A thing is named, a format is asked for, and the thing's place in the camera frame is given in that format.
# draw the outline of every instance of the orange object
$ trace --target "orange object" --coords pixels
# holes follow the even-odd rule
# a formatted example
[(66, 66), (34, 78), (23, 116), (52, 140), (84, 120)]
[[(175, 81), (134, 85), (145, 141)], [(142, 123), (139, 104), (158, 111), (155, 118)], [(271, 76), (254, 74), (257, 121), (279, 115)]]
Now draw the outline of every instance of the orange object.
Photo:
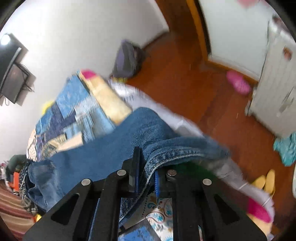
[(14, 185), (14, 190), (17, 192), (20, 191), (19, 181), (20, 181), (20, 174), (18, 172), (14, 172), (13, 173), (13, 185)]

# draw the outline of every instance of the green object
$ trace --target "green object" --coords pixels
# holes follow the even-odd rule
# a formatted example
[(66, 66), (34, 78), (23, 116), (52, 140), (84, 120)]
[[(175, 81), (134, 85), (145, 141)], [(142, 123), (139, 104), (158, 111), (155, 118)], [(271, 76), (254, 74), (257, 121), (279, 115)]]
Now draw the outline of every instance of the green object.
[(19, 172), (27, 163), (26, 155), (14, 155), (10, 158), (7, 167), (6, 174), (12, 175), (14, 172)]
[(182, 173), (189, 175), (191, 177), (198, 177), (200, 179), (216, 179), (217, 177), (210, 171), (204, 169), (203, 167), (195, 164), (194, 162), (184, 162), (177, 165), (172, 165), (172, 169), (176, 170), (177, 173)]

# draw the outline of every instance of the pink slipper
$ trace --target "pink slipper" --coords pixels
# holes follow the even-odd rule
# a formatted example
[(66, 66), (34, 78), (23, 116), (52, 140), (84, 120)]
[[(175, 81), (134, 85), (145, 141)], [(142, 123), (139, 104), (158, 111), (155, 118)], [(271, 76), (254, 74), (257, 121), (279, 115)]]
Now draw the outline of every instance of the pink slipper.
[(243, 7), (248, 8), (259, 2), (259, 0), (238, 0), (238, 2), (243, 5)]
[(273, 220), (269, 216), (268, 212), (264, 207), (259, 205), (256, 201), (254, 201), (252, 198), (249, 198), (248, 202), (248, 211), (249, 214), (255, 216), (256, 218), (264, 221), (265, 223), (270, 223)]
[(226, 73), (226, 77), (238, 93), (242, 95), (247, 95), (248, 93), (250, 93), (251, 87), (244, 80), (243, 76), (240, 73), (233, 70), (229, 70)]

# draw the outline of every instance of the white wall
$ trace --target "white wall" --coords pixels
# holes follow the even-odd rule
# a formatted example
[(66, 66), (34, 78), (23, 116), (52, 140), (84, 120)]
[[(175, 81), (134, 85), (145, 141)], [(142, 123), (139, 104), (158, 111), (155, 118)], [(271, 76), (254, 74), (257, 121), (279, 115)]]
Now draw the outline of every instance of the white wall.
[(12, 33), (28, 49), (22, 63), (36, 77), (22, 106), (0, 106), (0, 162), (24, 154), (41, 107), (65, 80), (88, 68), (107, 77), (122, 39), (141, 46), (168, 31), (154, 0), (26, 0), (0, 38)]
[(259, 80), (267, 50), (268, 21), (276, 12), (260, 1), (244, 8), (237, 0), (199, 0), (210, 37), (209, 59)]

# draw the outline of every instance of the purple backpack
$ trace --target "purple backpack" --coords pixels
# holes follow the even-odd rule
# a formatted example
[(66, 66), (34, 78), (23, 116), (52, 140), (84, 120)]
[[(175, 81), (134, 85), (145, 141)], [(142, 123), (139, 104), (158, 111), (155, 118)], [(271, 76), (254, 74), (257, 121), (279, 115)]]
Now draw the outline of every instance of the purple backpack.
[(145, 52), (128, 40), (123, 40), (117, 52), (112, 75), (115, 78), (133, 77), (142, 66)]

